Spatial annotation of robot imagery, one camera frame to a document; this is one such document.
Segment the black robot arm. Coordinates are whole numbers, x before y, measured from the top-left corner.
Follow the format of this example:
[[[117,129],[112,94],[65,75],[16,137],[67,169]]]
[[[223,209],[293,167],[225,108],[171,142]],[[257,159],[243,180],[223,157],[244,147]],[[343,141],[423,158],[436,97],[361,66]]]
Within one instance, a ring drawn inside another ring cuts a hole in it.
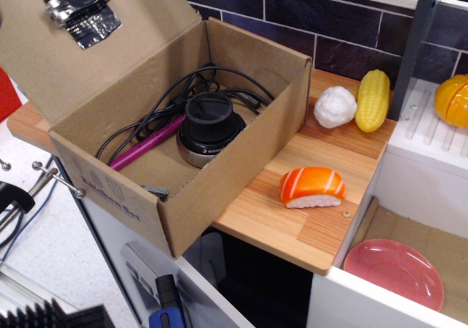
[[[114,328],[103,305],[66,313],[56,300],[1,314],[1,327]]]

